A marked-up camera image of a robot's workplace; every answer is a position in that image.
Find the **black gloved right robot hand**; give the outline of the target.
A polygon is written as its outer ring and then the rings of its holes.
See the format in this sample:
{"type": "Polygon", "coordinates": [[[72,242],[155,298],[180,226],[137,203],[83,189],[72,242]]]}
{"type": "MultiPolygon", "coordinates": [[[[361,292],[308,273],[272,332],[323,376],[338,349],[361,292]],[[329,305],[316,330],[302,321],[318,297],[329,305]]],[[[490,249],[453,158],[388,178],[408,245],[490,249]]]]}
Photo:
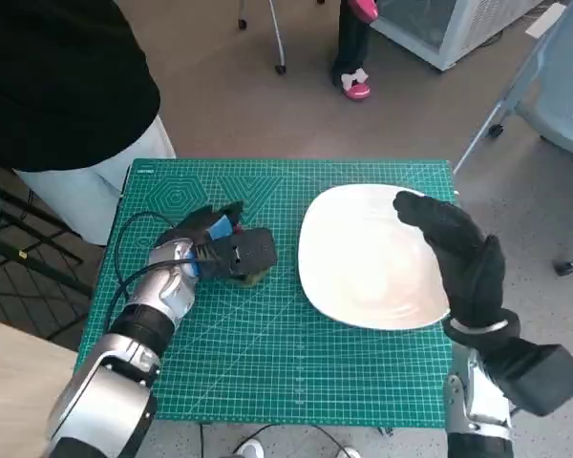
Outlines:
{"type": "Polygon", "coordinates": [[[505,258],[499,238],[484,235],[468,213],[449,202],[400,191],[393,208],[433,249],[451,317],[469,328],[500,322],[505,258]]]}

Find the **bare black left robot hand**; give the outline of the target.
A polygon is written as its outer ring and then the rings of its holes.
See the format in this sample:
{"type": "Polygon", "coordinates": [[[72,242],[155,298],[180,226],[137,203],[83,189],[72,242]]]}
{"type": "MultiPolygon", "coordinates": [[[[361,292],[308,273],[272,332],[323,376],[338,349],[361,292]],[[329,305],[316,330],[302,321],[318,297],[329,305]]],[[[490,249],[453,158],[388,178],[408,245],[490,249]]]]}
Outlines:
{"type": "Polygon", "coordinates": [[[190,213],[171,230],[173,238],[187,238],[194,243],[229,237],[242,230],[240,219],[244,210],[241,200],[214,209],[204,206],[190,213]]]}

